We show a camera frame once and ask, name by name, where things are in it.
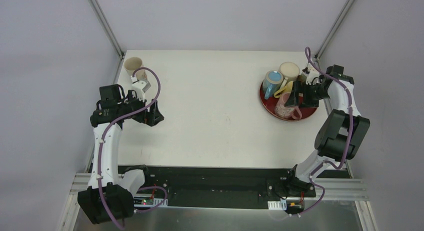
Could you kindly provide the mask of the pink mug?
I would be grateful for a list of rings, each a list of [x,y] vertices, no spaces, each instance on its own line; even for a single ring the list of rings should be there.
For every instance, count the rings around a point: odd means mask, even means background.
[[[283,119],[300,120],[303,117],[303,114],[298,106],[285,106],[289,97],[289,92],[282,93],[275,105],[274,112],[278,117]]]

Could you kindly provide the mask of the cream floral mug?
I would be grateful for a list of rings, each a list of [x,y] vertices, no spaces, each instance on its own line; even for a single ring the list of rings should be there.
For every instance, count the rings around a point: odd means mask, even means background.
[[[129,57],[124,63],[123,63],[123,67],[124,67],[124,69],[126,70],[126,72],[127,72],[127,74],[130,76],[130,77],[132,77],[133,76],[133,73],[134,73],[134,71],[135,70],[137,70],[137,69],[139,69],[139,68],[141,68],[141,67],[143,67],[144,66],[144,64],[143,64],[143,60],[141,59],[141,58],[139,58],[139,57]],[[146,71],[143,69],[143,70],[140,70],[140,71],[138,71],[136,74],[135,74],[135,76],[136,76],[136,78],[138,79],[138,80],[147,80],[148,79],[148,77],[147,77],[147,74],[146,74]]]

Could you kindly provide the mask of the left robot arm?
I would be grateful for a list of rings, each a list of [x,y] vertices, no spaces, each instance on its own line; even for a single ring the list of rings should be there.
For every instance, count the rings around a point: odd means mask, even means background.
[[[119,143],[125,120],[132,119],[150,127],[164,120],[156,95],[150,103],[135,89],[123,95],[119,84],[101,86],[100,100],[90,116],[94,133],[93,166],[87,189],[78,192],[77,201],[92,224],[130,218],[134,214],[134,196],[147,193],[153,180],[140,166],[128,169],[123,178],[118,173]]]

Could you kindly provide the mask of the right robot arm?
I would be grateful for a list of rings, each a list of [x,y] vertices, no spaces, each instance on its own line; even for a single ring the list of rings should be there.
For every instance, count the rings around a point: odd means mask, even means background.
[[[286,108],[316,108],[320,100],[329,100],[332,108],[318,131],[314,150],[295,165],[283,181],[288,196],[299,196],[314,190],[313,180],[328,167],[340,169],[355,157],[370,128],[370,120],[358,111],[354,99],[354,79],[344,74],[344,67],[332,65],[320,75],[321,82],[307,84],[295,81],[285,102]]]

